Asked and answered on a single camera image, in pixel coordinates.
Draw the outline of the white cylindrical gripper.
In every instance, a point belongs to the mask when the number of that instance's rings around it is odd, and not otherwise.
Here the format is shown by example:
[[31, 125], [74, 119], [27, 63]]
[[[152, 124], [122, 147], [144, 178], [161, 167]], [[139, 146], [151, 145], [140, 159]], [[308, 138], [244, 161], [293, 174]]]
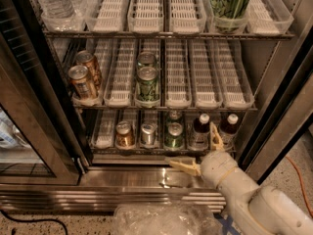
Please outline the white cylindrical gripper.
[[201, 176], [205, 183], [215, 189], [230, 188], [236, 179], [237, 162], [224, 150], [221, 136], [216, 125], [210, 124], [210, 150], [215, 151], [205, 156], [201, 168], [195, 162], [189, 164], [180, 161], [170, 161], [169, 165], [192, 176]]

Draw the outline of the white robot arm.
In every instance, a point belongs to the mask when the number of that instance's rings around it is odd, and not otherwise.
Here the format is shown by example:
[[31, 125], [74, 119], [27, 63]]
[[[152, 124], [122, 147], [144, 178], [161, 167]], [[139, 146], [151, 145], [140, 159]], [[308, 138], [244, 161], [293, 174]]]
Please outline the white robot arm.
[[245, 235], [313, 235], [313, 219], [281, 190], [258, 185], [225, 151], [203, 157], [166, 158], [185, 173], [200, 176], [226, 200], [227, 213]]

